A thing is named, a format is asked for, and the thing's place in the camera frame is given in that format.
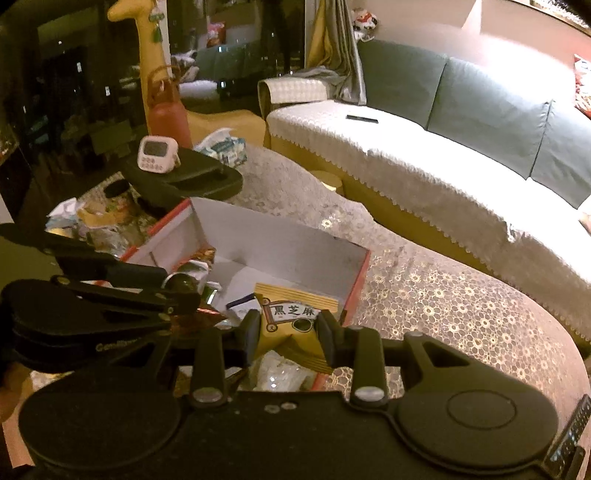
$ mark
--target red water bottle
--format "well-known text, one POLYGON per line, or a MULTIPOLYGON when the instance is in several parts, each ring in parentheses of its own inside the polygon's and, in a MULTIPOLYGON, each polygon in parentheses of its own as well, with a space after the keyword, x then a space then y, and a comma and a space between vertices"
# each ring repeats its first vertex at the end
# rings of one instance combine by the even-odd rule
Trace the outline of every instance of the red water bottle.
POLYGON ((148 126, 151 135, 174 138, 180 147, 193 148, 187 111, 181 102, 178 91, 178 82, 166 78, 154 81, 154 75, 162 69, 171 67, 173 71, 180 69, 177 66, 163 65, 158 67, 148 76, 148 126))

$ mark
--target bottle handle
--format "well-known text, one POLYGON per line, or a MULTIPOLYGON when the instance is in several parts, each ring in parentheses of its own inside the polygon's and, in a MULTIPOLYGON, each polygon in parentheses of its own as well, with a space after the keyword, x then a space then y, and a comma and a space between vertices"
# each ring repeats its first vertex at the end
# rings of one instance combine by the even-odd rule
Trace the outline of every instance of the bottle handle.
POLYGON ((171 80, 173 83, 178 83, 178 80, 176 80, 175 78, 178 78, 181 73, 181 69, 179 68, 179 66, 178 65, 161 65, 157 69, 152 70, 150 72, 150 74, 148 75, 148 87, 150 89, 152 88, 152 84, 154 83, 154 75, 156 75, 158 72, 160 72, 160 70, 169 69, 169 68, 173 71, 173 78, 171 78, 169 80, 171 80))

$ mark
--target yellow snack package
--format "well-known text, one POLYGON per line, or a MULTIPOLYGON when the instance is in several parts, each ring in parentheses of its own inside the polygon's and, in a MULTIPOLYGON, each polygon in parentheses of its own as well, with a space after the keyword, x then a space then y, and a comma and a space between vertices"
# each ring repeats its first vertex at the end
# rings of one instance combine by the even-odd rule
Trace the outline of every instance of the yellow snack package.
POLYGON ((331 374, 333 369, 326 364, 314 321, 321 310, 329 310, 336 316, 338 300, 263 283, 256 284, 255 295, 262 306, 256 356, 274 350, 302 367, 331 374))

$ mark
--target gray curtain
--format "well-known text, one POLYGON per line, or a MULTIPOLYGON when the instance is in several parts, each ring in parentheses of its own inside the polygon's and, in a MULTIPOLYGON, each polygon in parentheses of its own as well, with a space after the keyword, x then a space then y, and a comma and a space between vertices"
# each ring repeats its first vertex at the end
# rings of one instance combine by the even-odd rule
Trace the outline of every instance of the gray curtain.
POLYGON ((353 25, 346 0, 320 1, 314 23, 309 58, 322 59, 320 64, 294 73, 296 77, 324 80, 336 89, 336 97, 344 102, 366 104, 363 68, 353 35, 353 25), (322 47, 330 43, 330 50, 322 47))

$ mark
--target metal bolt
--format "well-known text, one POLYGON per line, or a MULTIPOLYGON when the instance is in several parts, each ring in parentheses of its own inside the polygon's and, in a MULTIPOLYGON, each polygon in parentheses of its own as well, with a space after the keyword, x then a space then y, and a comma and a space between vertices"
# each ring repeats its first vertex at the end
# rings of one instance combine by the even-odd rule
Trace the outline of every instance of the metal bolt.
POLYGON ((386 394, 378 387, 360 387, 355 390, 355 397, 365 402, 374 402, 382 400, 386 394))
POLYGON ((281 408, 283 408, 283 410, 295 410, 297 408, 297 403, 286 401, 281 404, 281 408))
POLYGON ((279 405, 265 405, 265 411, 267 413, 279 413, 281 409, 279 405))
POLYGON ((203 387, 193 392, 193 398, 199 403, 215 403, 220 401, 222 397, 223 393, 213 387, 203 387))

